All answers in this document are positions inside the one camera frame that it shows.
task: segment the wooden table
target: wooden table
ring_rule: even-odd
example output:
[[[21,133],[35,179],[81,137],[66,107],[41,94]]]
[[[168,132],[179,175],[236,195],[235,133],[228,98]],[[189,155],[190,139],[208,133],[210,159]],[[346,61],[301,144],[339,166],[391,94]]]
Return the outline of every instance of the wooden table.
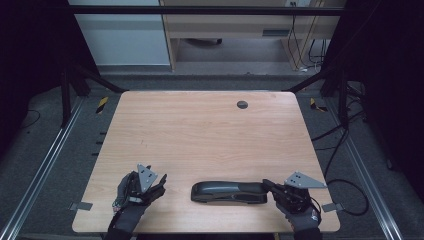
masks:
[[[202,204],[190,200],[191,187],[213,180],[282,183],[296,170],[324,182],[293,93],[130,91],[122,94],[82,199],[93,207],[77,212],[74,231],[107,231],[116,187],[137,163],[151,165],[158,180],[168,174],[165,195],[147,209],[138,233],[290,232],[271,193],[267,204]],[[320,204],[331,202],[327,189],[310,193]],[[335,212],[322,218],[321,231],[339,229]]]

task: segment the gray floor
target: gray floor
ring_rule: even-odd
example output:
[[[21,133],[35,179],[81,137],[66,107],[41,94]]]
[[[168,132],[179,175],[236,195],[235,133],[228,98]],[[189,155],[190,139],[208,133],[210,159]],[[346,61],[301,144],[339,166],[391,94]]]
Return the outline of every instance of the gray floor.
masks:
[[[279,91],[288,89],[315,71],[314,68],[310,68],[308,72],[292,71],[278,40],[224,39],[222,45],[187,40],[180,47],[175,72],[146,72],[129,76],[112,74],[107,76],[108,80],[131,90]],[[66,239],[65,236],[70,237],[69,239],[82,239],[98,236],[73,232],[71,225],[75,212],[67,209],[71,202],[79,202],[82,198],[96,162],[93,153],[98,153],[101,149],[101,145],[96,142],[104,139],[104,135],[100,133],[107,131],[119,101],[119,94],[92,81],[89,83],[92,92],[88,98],[83,99],[81,113],[21,228],[21,239]],[[319,86],[320,83],[317,83],[297,93],[311,138],[336,126],[330,111],[321,112],[310,108],[311,98],[316,100],[318,106],[327,106],[334,102],[332,98],[323,99],[320,96]],[[102,114],[96,114],[97,105],[104,96],[108,96],[109,101]],[[36,122],[21,129],[13,146],[0,162],[0,197],[4,201],[4,207],[0,208],[2,226],[12,217],[59,132],[62,114],[60,100],[59,88],[32,99],[30,109],[40,113],[39,120],[36,121],[36,112],[28,113],[23,126]],[[361,111],[362,107],[353,103],[351,109],[350,114],[354,114]],[[349,136],[360,152],[403,238],[424,239],[424,205],[402,173],[387,169],[384,153],[368,124],[362,118],[356,119],[350,124]],[[314,142],[322,169],[328,164],[333,150],[319,149],[334,147],[340,137],[340,132],[336,132]],[[330,167],[327,179],[334,178],[361,185],[346,143],[338,150]],[[329,189],[333,200],[342,203],[346,209],[358,212],[364,208],[363,196],[349,185],[334,183]],[[341,229],[336,233],[325,233],[325,239],[386,239],[378,214],[374,211],[370,207],[364,216],[359,217],[339,212]],[[280,238],[292,239],[290,234],[282,234]]]

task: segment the wire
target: wire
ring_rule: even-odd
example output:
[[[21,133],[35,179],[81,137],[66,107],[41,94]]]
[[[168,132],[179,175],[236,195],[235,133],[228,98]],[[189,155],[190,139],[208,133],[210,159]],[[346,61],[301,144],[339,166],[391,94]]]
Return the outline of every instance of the wire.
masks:
[[[21,129],[24,129],[24,128],[27,128],[29,126],[32,126],[32,125],[34,125],[34,123],[36,123],[36,122],[38,122],[38,120],[40,120],[41,113],[39,111],[37,111],[37,110],[28,110],[28,112],[36,112],[38,114],[37,119],[35,119],[32,123],[30,123],[30,124],[28,124],[26,126],[21,127]]]
[[[365,208],[361,212],[352,212],[352,211],[349,211],[349,210],[346,210],[346,209],[343,209],[343,212],[350,214],[350,215],[353,215],[353,216],[357,216],[357,217],[365,215],[365,213],[368,212],[368,209],[370,207],[370,202],[369,202],[369,199],[368,199],[367,195],[365,194],[365,192],[360,187],[358,187],[356,184],[354,184],[353,182],[350,182],[350,181],[347,181],[347,180],[344,180],[344,179],[337,179],[337,178],[332,179],[332,180],[327,182],[327,185],[330,185],[330,184],[335,183],[335,182],[343,182],[343,183],[347,183],[347,184],[353,186],[359,192],[361,192],[362,196],[364,196],[364,199],[365,199]]]
[[[349,95],[353,95],[354,97],[356,97],[357,99],[360,99],[361,97],[364,96],[364,93],[362,91],[359,91],[358,89],[352,87],[351,85],[347,84],[347,90],[348,90],[348,94]]]
[[[312,200],[314,200],[314,202],[317,204],[317,206],[318,206],[318,209],[317,209],[317,207],[315,206],[315,204],[313,204],[313,203],[311,203],[312,204],[312,206],[314,206],[315,207],[315,209],[317,209],[318,210],[318,212],[319,213],[321,213],[321,206],[319,205],[319,203],[318,203],[318,201],[315,199],[315,198],[313,198],[313,197],[310,197]]]
[[[362,105],[362,102],[360,99],[359,100],[355,99],[355,100],[352,100],[348,105],[346,105],[346,107],[349,108],[354,103],[359,103],[360,105]]]
[[[293,5],[291,5],[292,7],[296,7],[296,3],[294,2],[293,3]],[[306,68],[311,68],[311,67],[314,67],[313,65],[312,66],[310,66],[310,65],[307,65],[307,64],[305,64],[304,62],[303,62],[303,60],[302,60],[302,55],[300,54],[300,48],[299,48],[299,43],[298,43],[298,41],[297,41],[297,37],[296,37],[296,32],[294,31],[294,25],[295,25],[295,21],[296,21],[296,15],[293,15],[293,22],[292,22],[292,27],[291,27],[291,31],[290,31],[290,34],[289,34],[289,38],[288,38],[288,41],[287,41],[287,47],[288,47],[288,49],[289,49],[289,52],[290,52],[290,55],[291,55],[291,57],[292,57],[292,59],[293,59],[293,63],[294,63],[294,65],[295,65],[295,67],[296,67],[296,69],[299,69],[299,66],[297,65],[297,63],[296,63],[296,60],[295,60],[295,58],[294,58],[294,55],[293,55],[293,53],[292,53],[292,51],[291,51],[291,48],[290,48],[290,38],[291,38],[291,35],[293,34],[293,37],[294,37],[294,40],[295,40],[295,43],[296,43],[296,47],[297,47],[297,52],[298,52],[298,54],[299,54],[299,60],[300,60],[300,62],[306,67]]]
[[[327,164],[327,167],[325,167],[325,171],[324,171],[324,179],[325,178],[327,178],[327,173],[328,173],[328,170],[330,169],[330,165],[331,165],[331,163],[333,162],[333,160],[334,160],[334,156],[336,155],[336,153],[337,153],[337,150],[339,150],[339,147],[342,145],[342,143],[344,142],[344,138],[345,137],[347,137],[347,133],[349,132],[349,130],[344,130],[344,132],[343,132],[343,135],[342,135],[342,137],[340,138],[340,140],[339,140],[339,142],[337,143],[337,145],[336,145],[336,147],[335,147],[335,149],[334,149],[334,151],[333,151],[333,153],[331,154],[331,157],[330,157],[330,161],[328,162],[328,164]]]
[[[322,6],[322,3],[323,3],[323,0],[320,0],[320,2],[318,3],[318,7],[321,7]],[[293,7],[297,7],[296,6],[296,2],[293,2],[292,3],[293,5]],[[298,50],[298,54],[299,54],[299,60],[300,60],[300,62],[306,67],[306,68],[311,68],[311,67],[315,67],[315,72],[317,72],[318,73],[318,69],[317,69],[317,64],[318,64],[318,61],[313,61],[312,59],[311,59],[311,50],[312,50],[312,47],[313,47],[313,45],[314,45],[314,43],[315,43],[315,39],[313,39],[313,41],[312,41],[312,44],[311,44],[311,46],[310,46],[310,48],[309,48],[309,51],[308,51],[308,55],[309,55],[309,61],[310,62],[312,62],[312,63],[314,63],[314,65],[307,65],[307,64],[305,64],[304,62],[303,62],[303,60],[302,60],[302,56],[301,56],[301,54],[300,54],[300,48],[299,48],[299,44],[298,44],[298,41],[297,41],[297,37],[296,37],[296,32],[295,32],[295,30],[294,30],[294,23],[295,23],[295,19],[296,19],[296,16],[295,15],[293,15],[293,24],[292,24],[292,28],[291,28],[291,32],[290,32],[290,35],[291,35],[291,33],[293,32],[293,36],[294,36],[294,38],[295,38],[295,42],[296,42],[296,46],[297,46],[297,50]],[[314,24],[315,24],[315,21],[316,21],[316,19],[317,19],[317,16],[314,16],[314,18],[313,18],[313,20],[312,20],[312,23],[310,24],[310,27],[309,27],[309,31],[308,31],[308,33],[307,33],[307,36],[305,37],[306,39],[308,39],[309,38],[309,36],[312,34],[312,28],[313,28],[313,26],[314,26]],[[294,57],[293,57],[293,54],[291,53],[291,49],[290,49],[290,41],[289,41],[289,43],[288,43],[288,46],[289,46],[289,51],[290,51],[290,54],[292,55],[292,58],[293,58],[293,62],[295,62],[294,61]],[[322,45],[322,47],[321,47],[321,56],[313,56],[313,57],[320,57],[321,58],[321,61],[319,62],[319,64],[318,65],[322,65],[323,64],[323,62],[324,62],[324,60],[323,60],[323,50],[322,50],[322,48],[327,48],[327,44],[326,44],[326,40],[324,40],[323,41],[323,45]]]
[[[359,111],[359,112],[355,113],[354,115],[352,115],[351,117],[349,117],[349,121],[352,122],[352,120],[354,120],[357,116],[359,116],[359,115],[361,115],[363,113],[364,113],[364,111]],[[340,124],[340,125],[332,128],[332,129],[328,130],[327,132],[325,132],[325,133],[323,133],[323,134],[321,134],[321,135],[319,135],[317,137],[312,138],[311,141],[314,142],[314,141],[317,141],[317,140],[319,140],[321,138],[324,138],[324,137],[332,134],[333,132],[337,131],[337,129],[339,129],[341,127],[343,127],[342,124]]]
[[[327,48],[327,40],[326,39],[324,39],[323,41],[322,41],[322,46],[321,46],[321,55],[315,55],[315,56],[312,56],[312,48],[314,47],[314,45],[315,45],[315,39],[313,39],[312,40],[312,44],[311,44],[311,47],[309,48],[309,52],[308,52],[308,57],[309,57],[309,61],[310,62],[313,62],[314,63],[314,65],[315,65],[315,68],[316,68],[316,66],[317,66],[317,64],[318,65],[322,65],[323,63],[324,63],[324,57],[325,57],[325,50],[326,50],[326,48]],[[321,60],[320,61],[315,61],[315,60],[313,60],[312,58],[321,58]]]
[[[327,148],[315,148],[315,151],[325,151],[325,150],[330,150],[330,149],[334,149],[336,147],[327,147]]]

